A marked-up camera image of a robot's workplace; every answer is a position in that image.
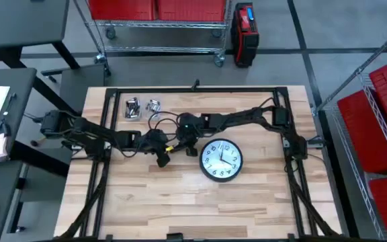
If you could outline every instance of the clock hand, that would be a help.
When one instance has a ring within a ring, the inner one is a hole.
[[[221,161],[223,161],[222,156],[223,156],[223,147],[222,147],[222,152],[220,153],[220,160],[221,160]]]
[[[232,164],[231,163],[229,163],[228,161],[224,161],[224,160],[220,160],[221,162],[225,162],[226,164],[228,164],[228,165],[230,165],[230,166],[232,166]]]

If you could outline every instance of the gray floor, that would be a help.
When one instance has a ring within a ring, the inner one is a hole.
[[[260,48],[299,48],[294,23],[288,3],[284,0],[253,0],[255,14],[261,35]],[[363,48],[379,47],[387,39],[387,0],[294,0],[300,23],[306,39],[307,48]],[[109,42],[114,45],[159,44],[180,46],[216,45],[210,31],[203,30],[118,30],[118,39]],[[69,20],[64,39],[71,52],[96,52],[74,4],[70,4]],[[24,54],[55,53],[53,47],[32,46],[24,48]],[[312,67],[316,76],[320,96],[325,98],[338,87],[370,54],[311,54]],[[60,58],[26,58],[22,61],[28,67],[39,71],[67,67]],[[82,64],[91,64],[92,58],[78,58]],[[367,71],[387,63],[383,54]],[[212,63],[212,56],[154,56],[154,57],[114,57],[109,58],[113,75],[107,84],[111,86],[133,85],[191,85],[196,79],[202,85],[305,85],[310,101],[312,92],[301,54],[260,54],[249,69],[237,69],[231,56],[226,57],[222,68]],[[7,68],[0,63],[0,68]],[[58,91],[59,84],[46,81]],[[360,89],[354,81],[338,97],[344,97]],[[27,112],[40,116],[53,109],[35,91],[32,92]],[[19,131],[19,139],[29,143],[40,138],[35,124],[25,119]],[[341,144],[340,165],[344,172],[347,190],[354,207],[355,220],[362,237],[374,238],[369,216],[362,203],[361,195],[352,175],[350,166],[344,158]],[[45,143],[43,147],[56,148],[56,143]],[[53,187],[54,196],[43,202],[27,203],[20,224],[27,231],[16,235],[5,235],[3,241],[34,241],[48,239],[56,223],[63,181],[57,177],[47,177]]]

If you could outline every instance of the red power station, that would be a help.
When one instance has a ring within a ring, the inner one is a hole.
[[[252,3],[237,3],[231,26],[234,60],[238,67],[250,67],[259,45],[259,33]]]

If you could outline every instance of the caster wheel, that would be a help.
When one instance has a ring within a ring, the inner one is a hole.
[[[214,55],[214,64],[217,67],[223,67],[224,62],[225,62],[225,56],[223,54]]]
[[[25,230],[26,230],[25,227],[17,226],[15,233],[20,233],[20,232],[23,232],[23,231],[25,231]]]
[[[212,35],[213,35],[213,37],[215,37],[215,38],[220,38],[220,37],[222,37],[222,30],[219,30],[219,29],[217,29],[217,30],[212,30]]]
[[[37,141],[35,141],[35,140],[31,140],[30,144],[31,144],[33,147],[39,147],[39,146],[40,146],[40,144],[39,144]]]
[[[95,64],[98,64],[98,63],[105,63],[106,60],[107,60],[107,57],[105,57],[105,55],[99,54],[99,55],[97,55],[97,56],[93,59],[93,63],[95,63]]]
[[[107,39],[109,40],[113,40],[114,38],[116,38],[116,30],[114,29],[114,27],[105,28],[105,37],[107,37]]]

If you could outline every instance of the table leg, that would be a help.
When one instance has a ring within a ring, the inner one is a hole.
[[[59,97],[49,86],[47,86],[43,80],[35,77],[34,89],[41,93],[49,102],[55,105],[59,110],[64,110],[72,113],[73,115],[80,116],[68,103],[66,103],[61,97]]]
[[[53,47],[58,51],[61,57],[64,58],[65,62],[68,64],[68,66],[70,66],[70,68],[72,68],[73,70],[80,69],[79,64],[74,59],[69,50],[66,48],[64,43],[62,43],[62,41],[53,43]]]
[[[67,177],[68,175],[69,165],[18,141],[14,142],[10,158],[20,160],[28,165],[33,165],[55,175],[62,177]]]
[[[12,69],[27,68],[27,66],[25,66],[25,64],[20,61],[21,51],[21,48],[0,49],[0,61],[3,61],[7,66]],[[74,115],[79,115],[76,111],[74,111],[74,109],[72,109],[72,107],[70,107],[70,105],[68,105],[61,97],[59,97],[40,78],[35,78],[33,87],[50,103],[55,105],[59,110],[64,110],[71,112]]]

